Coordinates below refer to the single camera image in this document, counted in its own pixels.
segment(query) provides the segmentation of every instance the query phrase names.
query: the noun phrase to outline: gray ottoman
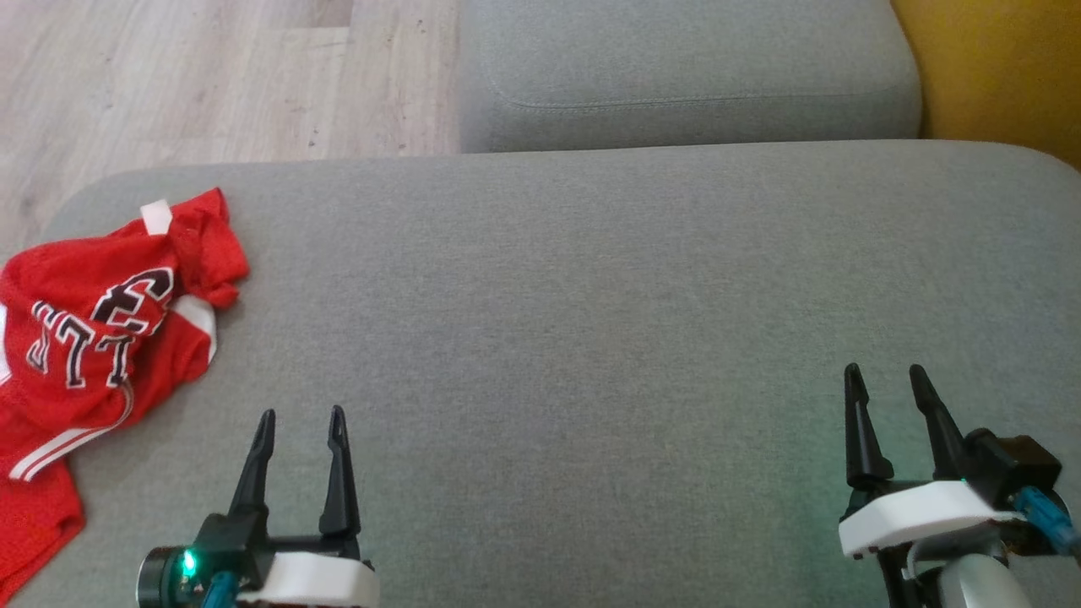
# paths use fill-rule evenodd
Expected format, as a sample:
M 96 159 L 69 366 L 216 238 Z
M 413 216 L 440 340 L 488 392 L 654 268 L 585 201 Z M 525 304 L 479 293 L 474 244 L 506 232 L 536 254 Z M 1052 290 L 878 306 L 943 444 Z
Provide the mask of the gray ottoman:
M 130 606 L 155 545 L 228 507 L 278 409 L 273 533 L 316 529 L 333 404 L 387 608 L 884 606 L 841 556 L 841 372 L 899 477 L 906 370 L 1029 433 L 1081 505 L 1081 175 L 1009 146 L 748 144 L 118 175 L 48 238 L 228 197 L 251 259 L 210 372 L 85 446 L 89 525 L 14 602 Z M 1033 605 L 1069 560 L 1017 560 Z
M 915 137 L 889 0 L 465 0 L 465 151 Z

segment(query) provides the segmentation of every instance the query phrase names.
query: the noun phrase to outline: wooden floor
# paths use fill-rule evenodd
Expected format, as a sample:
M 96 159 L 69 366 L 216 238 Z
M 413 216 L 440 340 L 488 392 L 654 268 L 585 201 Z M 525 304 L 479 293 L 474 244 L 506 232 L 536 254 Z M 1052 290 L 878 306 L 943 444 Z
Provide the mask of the wooden floor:
M 0 1 L 0 262 L 121 171 L 456 151 L 457 4 Z

